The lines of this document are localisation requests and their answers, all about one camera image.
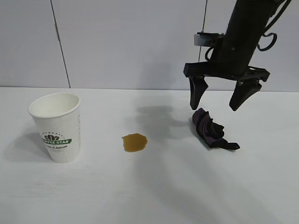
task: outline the paper cup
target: paper cup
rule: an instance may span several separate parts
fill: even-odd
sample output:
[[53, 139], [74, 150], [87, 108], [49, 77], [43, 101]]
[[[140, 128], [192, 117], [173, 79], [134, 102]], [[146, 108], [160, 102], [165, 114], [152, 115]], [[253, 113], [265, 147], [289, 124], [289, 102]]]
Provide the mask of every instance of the paper cup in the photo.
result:
[[55, 93], [41, 97], [29, 106], [29, 114], [55, 162], [70, 162], [80, 154], [79, 105], [79, 97]]

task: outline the brown liquid puddle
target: brown liquid puddle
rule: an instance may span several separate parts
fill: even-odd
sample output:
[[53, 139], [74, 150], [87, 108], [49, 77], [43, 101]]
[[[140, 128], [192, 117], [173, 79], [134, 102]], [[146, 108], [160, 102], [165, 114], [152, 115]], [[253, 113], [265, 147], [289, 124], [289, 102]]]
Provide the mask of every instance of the brown liquid puddle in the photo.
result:
[[123, 147], [126, 152], [134, 153], [141, 151], [145, 148], [148, 140], [145, 136], [139, 133], [129, 134], [124, 137], [123, 139]]

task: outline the cable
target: cable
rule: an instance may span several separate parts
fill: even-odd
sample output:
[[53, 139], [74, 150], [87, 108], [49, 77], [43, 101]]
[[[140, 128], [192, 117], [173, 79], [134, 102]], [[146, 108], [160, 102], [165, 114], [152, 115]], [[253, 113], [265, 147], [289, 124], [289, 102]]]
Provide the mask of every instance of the cable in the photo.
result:
[[277, 15], [273, 18], [273, 20], [265, 27], [264, 29], [264, 33], [266, 33], [273, 25], [274, 23], [276, 23], [276, 21], [280, 18], [280, 16], [282, 15], [282, 13], [284, 13], [285, 9], [288, 7], [288, 5], [290, 4], [291, 0], [286, 0], [286, 2], [284, 3], [284, 5], [281, 7], [280, 11], [277, 13]]
[[[201, 29], [202, 32], [204, 32], [204, 29], [205, 29], [205, 22], [206, 22], [206, 7], [207, 7], [207, 0], [206, 0], [206, 5], [205, 5], [204, 20], [203, 20], [203, 22], [202, 22], [202, 29]], [[199, 47], [198, 62], [200, 61], [200, 54], [201, 54], [201, 46]]]
[[214, 47], [210, 47], [210, 48], [206, 51], [206, 53], [205, 53], [205, 59], [206, 59], [207, 62], [211, 60], [211, 59], [208, 57], [208, 54], [210, 53], [210, 51], [211, 51], [212, 49], [214, 49]]

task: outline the white tabletop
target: white tabletop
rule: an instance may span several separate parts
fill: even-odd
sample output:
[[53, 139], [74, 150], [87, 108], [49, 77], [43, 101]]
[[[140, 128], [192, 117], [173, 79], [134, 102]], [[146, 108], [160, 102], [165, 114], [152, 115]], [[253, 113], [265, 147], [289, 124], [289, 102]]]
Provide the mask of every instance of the white tabletop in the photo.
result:
[[[82, 99], [82, 154], [53, 162], [27, 112], [36, 98]], [[238, 111], [232, 92], [200, 105], [236, 152], [194, 135], [188, 91], [0, 88], [1, 224], [297, 224], [299, 93], [260, 92]], [[122, 136], [146, 148], [127, 153]]]

